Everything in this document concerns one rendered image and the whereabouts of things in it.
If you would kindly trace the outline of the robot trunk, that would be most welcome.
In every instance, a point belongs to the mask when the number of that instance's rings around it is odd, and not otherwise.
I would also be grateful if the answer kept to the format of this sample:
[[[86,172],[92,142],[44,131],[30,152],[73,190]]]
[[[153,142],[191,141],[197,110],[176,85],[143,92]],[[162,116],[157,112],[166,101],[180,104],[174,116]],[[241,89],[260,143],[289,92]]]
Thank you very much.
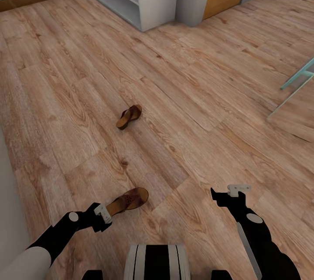
[[[183,245],[131,245],[123,280],[191,280]]]

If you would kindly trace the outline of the sandal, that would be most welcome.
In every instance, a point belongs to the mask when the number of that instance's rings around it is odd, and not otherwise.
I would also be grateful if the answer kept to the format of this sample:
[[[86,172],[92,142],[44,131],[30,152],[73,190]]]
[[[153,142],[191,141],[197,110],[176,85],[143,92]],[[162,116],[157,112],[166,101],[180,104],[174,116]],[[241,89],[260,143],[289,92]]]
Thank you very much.
[[[116,127],[120,130],[127,128],[130,121],[137,120],[142,113],[142,107],[140,104],[131,106],[127,111],[122,112],[121,119],[117,121]]]
[[[132,210],[145,204],[149,193],[145,188],[134,188],[127,191],[122,196],[114,200],[113,203],[106,206],[109,214],[113,217],[117,213],[123,213],[126,210]]]

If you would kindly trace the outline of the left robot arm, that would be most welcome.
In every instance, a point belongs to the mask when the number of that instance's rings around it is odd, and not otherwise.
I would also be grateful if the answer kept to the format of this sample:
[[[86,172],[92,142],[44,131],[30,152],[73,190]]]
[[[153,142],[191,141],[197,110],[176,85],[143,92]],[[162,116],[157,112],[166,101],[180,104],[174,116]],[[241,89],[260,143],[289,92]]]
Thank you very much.
[[[103,232],[112,225],[104,204],[93,203],[86,212],[68,212],[56,227],[49,226],[13,263],[0,271],[0,280],[43,280],[50,266],[76,231],[92,227]]]

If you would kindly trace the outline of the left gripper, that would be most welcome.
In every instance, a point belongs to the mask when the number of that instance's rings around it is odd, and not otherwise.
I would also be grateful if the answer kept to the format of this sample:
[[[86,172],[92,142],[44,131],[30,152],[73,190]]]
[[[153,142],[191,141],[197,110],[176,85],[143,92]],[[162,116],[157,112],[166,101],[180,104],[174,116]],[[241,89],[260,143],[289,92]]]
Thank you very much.
[[[109,226],[112,225],[112,223],[107,224],[105,219],[103,218],[102,214],[95,215],[94,209],[98,207],[100,204],[93,203],[89,209],[86,210],[86,213],[89,215],[89,222],[87,224],[87,228],[92,227],[94,229],[94,232],[103,232],[105,231]]]

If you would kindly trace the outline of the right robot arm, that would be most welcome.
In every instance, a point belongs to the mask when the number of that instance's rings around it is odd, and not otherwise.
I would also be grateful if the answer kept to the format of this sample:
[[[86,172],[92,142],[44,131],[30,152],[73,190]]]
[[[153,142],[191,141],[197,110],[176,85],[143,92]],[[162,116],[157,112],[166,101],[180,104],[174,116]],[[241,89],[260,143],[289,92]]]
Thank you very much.
[[[213,200],[219,207],[227,207],[237,221],[237,230],[258,280],[301,280],[292,260],[281,253],[272,242],[264,220],[246,207],[243,191],[251,191],[249,184],[229,184],[228,193],[215,192]]]

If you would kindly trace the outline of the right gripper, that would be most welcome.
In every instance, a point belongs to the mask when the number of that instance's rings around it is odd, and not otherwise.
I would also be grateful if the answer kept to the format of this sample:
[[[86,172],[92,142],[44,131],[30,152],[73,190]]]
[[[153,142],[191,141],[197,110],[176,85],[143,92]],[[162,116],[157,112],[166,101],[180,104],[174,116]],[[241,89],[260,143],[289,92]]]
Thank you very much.
[[[227,207],[232,214],[232,207],[236,204],[243,204],[246,206],[246,196],[243,192],[239,192],[239,196],[237,198],[233,198],[228,195],[227,192],[220,193],[215,192],[213,188],[211,188],[211,194],[213,200],[217,200],[217,204],[219,207]]]

